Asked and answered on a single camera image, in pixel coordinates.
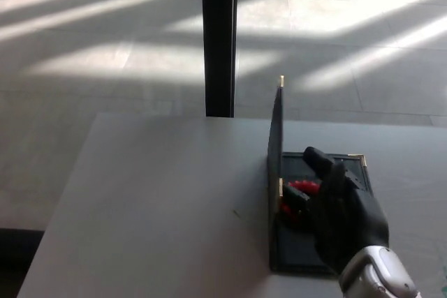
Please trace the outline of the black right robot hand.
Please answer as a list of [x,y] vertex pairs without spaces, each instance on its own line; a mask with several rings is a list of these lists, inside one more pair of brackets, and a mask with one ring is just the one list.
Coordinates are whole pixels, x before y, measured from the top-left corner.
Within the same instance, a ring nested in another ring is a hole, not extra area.
[[340,275],[361,249],[389,247],[386,216],[378,200],[361,189],[357,176],[317,148],[307,147],[303,158],[321,182],[285,185],[281,211],[293,228],[311,230],[326,266]]

